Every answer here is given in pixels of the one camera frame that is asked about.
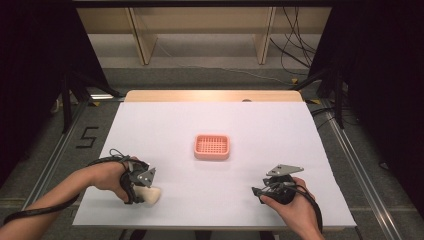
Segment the person's right hand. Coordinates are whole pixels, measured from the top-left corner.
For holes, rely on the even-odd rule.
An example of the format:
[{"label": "person's right hand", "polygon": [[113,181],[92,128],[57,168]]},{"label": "person's right hand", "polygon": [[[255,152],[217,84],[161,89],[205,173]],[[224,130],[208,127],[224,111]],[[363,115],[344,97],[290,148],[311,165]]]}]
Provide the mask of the person's right hand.
[{"label": "person's right hand", "polygon": [[[303,186],[306,189],[306,183],[303,179],[293,177],[293,180],[296,185]],[[318,228],[315,211],[311,203],[304,196],[296,194],[293,201],[287,205],[280,204],[265,195],[262,195],[260,198],[266,205],[274,209],[287,226],[302,239],[324,239]]]}]

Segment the hand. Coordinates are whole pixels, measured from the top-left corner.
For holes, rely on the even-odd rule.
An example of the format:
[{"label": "hand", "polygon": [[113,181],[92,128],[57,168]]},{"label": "hand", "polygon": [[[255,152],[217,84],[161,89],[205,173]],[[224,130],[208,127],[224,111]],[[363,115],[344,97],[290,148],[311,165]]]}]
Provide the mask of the hand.
[{"label": "hand", "polygon": [[128,162],[106,162],[81,170],[92,176],[90,186],[95,186],[100,190],[110,190],[122,201],[128,202],[128,195],[120,185],[120,178],[127,169]]},{"label": "hand", "polygon": [[[293,177],[296,185],[305,187],[303,179]],[[318,223],[315,211],[312,205],[300,194],[296,194],[293,201],[283,205],[274,199],[262,195],[261,200],[272,209],[274,209],[284,220],[287,226],[296,232],[302,239],[324,239],[318,229]]]}]

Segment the metal bracket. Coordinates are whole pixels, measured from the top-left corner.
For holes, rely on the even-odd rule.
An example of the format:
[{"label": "metal bracket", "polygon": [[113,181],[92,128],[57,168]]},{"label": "metal bracket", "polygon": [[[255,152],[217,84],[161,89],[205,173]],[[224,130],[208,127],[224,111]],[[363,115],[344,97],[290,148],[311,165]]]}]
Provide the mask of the metal bracket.
[{"label": "metal bracket", "polygon": [[302,167],[278,164],[271,171],[267,172],[266,175],[271,177],[280,177],[280,176],[284,176],[284,175],[288,175],[288,174],[292,174],[296,172],[301,172],[303,170],[304,168]]}]

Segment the plastic basket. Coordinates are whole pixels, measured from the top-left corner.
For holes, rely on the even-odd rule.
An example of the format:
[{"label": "plastic basket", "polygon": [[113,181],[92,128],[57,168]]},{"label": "plastic basket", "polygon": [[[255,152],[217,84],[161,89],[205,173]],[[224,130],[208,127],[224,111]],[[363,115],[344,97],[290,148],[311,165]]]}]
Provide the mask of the plastic basket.
[{"label": "plastic basket", "polygon": [[226,160],[230,155],[230,139],[225,135],[196,136],[194,156],[202,160]]}]

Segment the gray floor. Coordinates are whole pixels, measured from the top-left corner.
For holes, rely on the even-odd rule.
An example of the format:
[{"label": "gray floor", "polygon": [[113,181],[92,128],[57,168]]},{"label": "gray floor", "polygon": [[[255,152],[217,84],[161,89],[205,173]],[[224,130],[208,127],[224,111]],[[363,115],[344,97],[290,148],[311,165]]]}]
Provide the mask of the gray floor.
[{"label": "gray floor", "polygon": [[[154,56],[148,66],[138,61],[132,36],[90,36],[99,61],[111,86],[121,92],[131,89],[288,89],[292,79],[305,76],[288,73],[281,67],[280,53],[270,46],[267,63],[258,65],[251,37],[248,35],[163,35],[159,37]],[[273,36],[275,42],[284,45],[284,37]],[[316,45],[319,36],[305,36],[310,45]],[[291,46],[299,58],[302,53]],[[284,66],[295,73],[307,73],[307,68],[283,58]],[[316,99],[319,82],[302,90],[305,99]],[[60,156],[47,190],[59,183],[72,171],[98,158],[118,101],[102,101],[98,106],[88,106],[75,125],[66,149]],[[311,110],[322,108],[319,104],[308,105]],[[326,239],[387,239],[384,228],[368,202],[358,177],[347,160],[346,153],[334,131],[331,115],[316,116],[315,122],[326,150],[334,176],[345,196],[358,228],[338,231],[326,230]],[[349,110],[344,110],[344,132],[349,138],[367,176],[378,196],[389,211],[396,229],[403,239],[424,239],[424,221],[409,201],[401,186],[389,171],[379,167],[380,159],[373,142],[362,129],[360,122]],[[27,158],[19,162],[8,181],[0,189],[0,217],[20,210],[25,199],[43,171],[44,166],[61,140],[63,116],[61,108],[52,114],[43,130],[27,152]],[[87,127],[90,136],[96,137],[92,148],[78,148],[89,144],[81,140]],[[43,239],[129,239],[131,230],[76,228],[72,226],[78,209],[78,201],[63,212]],[[194,239],[192,231],[148,231],[145,239]],[[212,239],[259,239],[257,232],[214,232]],[[280,239],[298,239],[285,230]]]}]

